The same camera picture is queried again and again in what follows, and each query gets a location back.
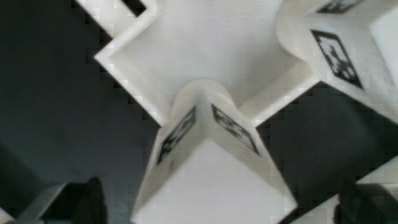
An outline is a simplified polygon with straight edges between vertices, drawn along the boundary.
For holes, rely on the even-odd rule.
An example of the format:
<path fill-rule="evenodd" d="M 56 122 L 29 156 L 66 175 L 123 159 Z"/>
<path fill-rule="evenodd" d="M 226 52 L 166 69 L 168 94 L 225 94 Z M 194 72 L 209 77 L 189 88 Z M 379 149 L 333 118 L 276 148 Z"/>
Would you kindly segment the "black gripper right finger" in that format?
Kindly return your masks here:
<path fill-rule="evenodd" d="M 398 199 L 381 184 L 345 182 L 335 224 L 398 224 Z"/>

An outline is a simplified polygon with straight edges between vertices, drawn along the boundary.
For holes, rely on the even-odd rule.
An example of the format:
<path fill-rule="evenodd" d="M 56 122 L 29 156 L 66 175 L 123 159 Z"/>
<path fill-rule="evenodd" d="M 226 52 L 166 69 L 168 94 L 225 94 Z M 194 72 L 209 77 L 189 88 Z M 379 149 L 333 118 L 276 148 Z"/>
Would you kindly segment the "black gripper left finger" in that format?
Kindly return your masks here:
<path fill-rule="evenodd" d="M 29 204 L 17 224 L 109 224 L 100 178 L 93 177 L 86 183 L 50 185 Z"/>

